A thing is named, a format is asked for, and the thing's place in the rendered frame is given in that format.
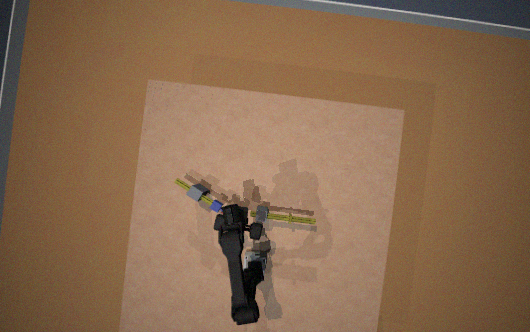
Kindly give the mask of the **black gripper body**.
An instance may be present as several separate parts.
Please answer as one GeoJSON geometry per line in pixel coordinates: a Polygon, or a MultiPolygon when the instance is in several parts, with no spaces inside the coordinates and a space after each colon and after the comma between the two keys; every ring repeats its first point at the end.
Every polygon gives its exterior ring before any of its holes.
{"type": "MultiPolygon", "coordinates": [[[[224,222],[223,215],[218,214],[215,219],[215,223],[213,227],[214,230],[216,231],[220,230],[220,225],[225,225],[225,222],[224,222]]],[[[254,240],[260,240],[262,228],[263,228],[263,225],[259,223],[253,223],[253,226],[243,224],[243,230],[251,232],[250,239],[254,239],[254,240]],[[246,228],[246,227],[249,227],[249,228],[246,228]]]]}

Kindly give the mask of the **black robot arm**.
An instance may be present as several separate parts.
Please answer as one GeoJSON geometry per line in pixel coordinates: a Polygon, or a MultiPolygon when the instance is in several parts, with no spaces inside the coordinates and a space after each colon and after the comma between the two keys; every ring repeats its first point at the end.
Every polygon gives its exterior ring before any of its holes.
{"type": "Polygon", "coordinates": [[[220,225],[218,230],[218,244],[228,262],[231,317],[236,325],[255,323],[259,318],[256,286],[264,281],[264,274],[261,261],[248,262],[248,267],[244,269],[242,266],[243,224],[248,224],[248,208],[232,204],[222,207],[222,211],[225,225],[220,225]]]}

